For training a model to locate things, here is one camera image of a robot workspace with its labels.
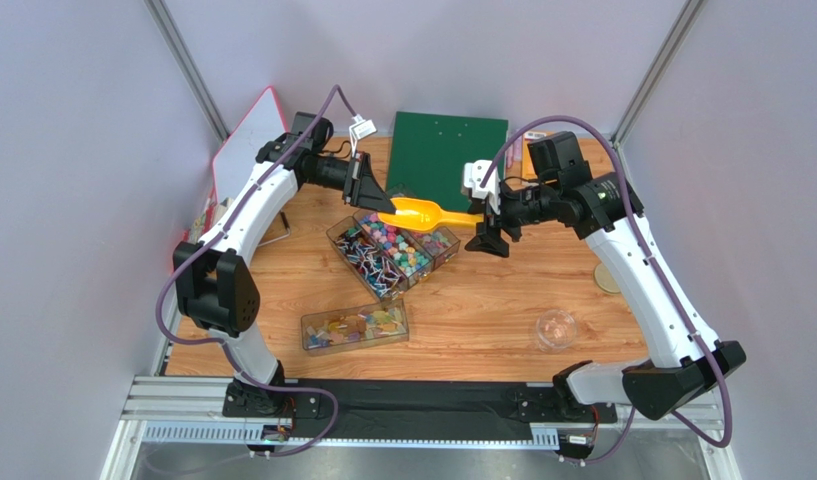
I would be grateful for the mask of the yellow plastic scoop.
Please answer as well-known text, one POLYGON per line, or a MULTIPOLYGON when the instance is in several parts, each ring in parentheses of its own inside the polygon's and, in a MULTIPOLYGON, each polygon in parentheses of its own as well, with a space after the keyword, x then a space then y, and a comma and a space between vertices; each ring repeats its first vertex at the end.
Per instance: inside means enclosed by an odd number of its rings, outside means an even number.
POLYGON ((396 197, 391 203, 395 212, 378 212, 378 219, 404 230, 431 232, 439 227, 474 227, 484 221, 482 214, 447 211, 429 200, 396 197))

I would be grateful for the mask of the clear box of gummy candies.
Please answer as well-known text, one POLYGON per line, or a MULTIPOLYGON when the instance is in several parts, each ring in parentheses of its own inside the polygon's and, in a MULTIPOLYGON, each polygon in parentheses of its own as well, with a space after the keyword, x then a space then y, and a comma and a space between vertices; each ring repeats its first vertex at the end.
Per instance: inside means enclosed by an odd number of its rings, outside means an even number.
POLYGON ((419 244, 433 260, 432 270, 437 270, 449 262, 457 253, 460 242, 447 228, 439 227, 431 232, 405 230, 405 233, 419 244))

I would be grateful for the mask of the clear box of star candies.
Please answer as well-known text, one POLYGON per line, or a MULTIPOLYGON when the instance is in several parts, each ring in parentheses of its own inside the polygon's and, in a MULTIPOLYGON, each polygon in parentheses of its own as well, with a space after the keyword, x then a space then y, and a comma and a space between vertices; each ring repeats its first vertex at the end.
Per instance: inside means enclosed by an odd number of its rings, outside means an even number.
POLYGON ((408 289, 432 272, 432 257, 407 230, 384 223, 373 211, 358 210, 353 217, 406 278, 408 289))

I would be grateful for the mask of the clear round jar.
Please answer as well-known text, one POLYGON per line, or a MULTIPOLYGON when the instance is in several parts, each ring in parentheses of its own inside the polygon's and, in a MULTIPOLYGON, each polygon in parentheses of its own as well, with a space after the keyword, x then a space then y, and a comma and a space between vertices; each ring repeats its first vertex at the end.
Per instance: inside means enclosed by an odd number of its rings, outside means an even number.
POLYGON ((574 344, 578 325, 571 314, 560 309, 544 312, 533 327, 535 343, 544 352, 558 352, 574 344))

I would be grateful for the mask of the clear box of lollipops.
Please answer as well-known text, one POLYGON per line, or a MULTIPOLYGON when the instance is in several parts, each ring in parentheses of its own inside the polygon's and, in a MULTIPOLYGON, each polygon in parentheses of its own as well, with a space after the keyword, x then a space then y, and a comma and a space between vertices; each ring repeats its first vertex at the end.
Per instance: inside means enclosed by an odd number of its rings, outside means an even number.
POLYGON ((330 245, 361 284, 380 302, 396 300, 407 290, 407 278, 354 217, 326 231, 330 245))

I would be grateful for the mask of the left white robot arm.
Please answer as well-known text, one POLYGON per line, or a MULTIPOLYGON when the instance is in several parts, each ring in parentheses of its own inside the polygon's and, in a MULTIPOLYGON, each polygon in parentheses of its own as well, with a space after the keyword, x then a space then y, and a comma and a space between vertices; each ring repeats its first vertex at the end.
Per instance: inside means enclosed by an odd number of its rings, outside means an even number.
POLYGON ((257 153, 250 178, 221 219, 173 254, 181 314, 206 331, 206 342, 220 345, 237 382, 268 394, 287 389, 283 367, 256 325, 261 296, 249 264, 272 222, 306 184, 336 190, 353 207, 395 210, 367 153, 346 160, 324 154, 332 132, 322 115, 296 114, 291 129, 257 153))

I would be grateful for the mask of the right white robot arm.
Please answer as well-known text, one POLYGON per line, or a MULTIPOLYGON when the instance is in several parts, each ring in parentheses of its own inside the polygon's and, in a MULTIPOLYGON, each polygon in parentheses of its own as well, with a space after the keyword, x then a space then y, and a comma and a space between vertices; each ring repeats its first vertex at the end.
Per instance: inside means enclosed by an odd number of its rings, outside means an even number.
POLYGON ((506 258, 524 226, 558 221, 586 242, 616 281, 645 339, 648 356, 630 363, 581 362, 556 375, 576 404, 633 406, 660 420, 717 386, 747 356, 698 315, 670 269, 662 265, 644 209, 614 172, 593 176, 576 136, 559 132, 528 146, 538 177, 514 190, 489 160, 465 164, 462 192, 481 221, 466 248, 506 258))

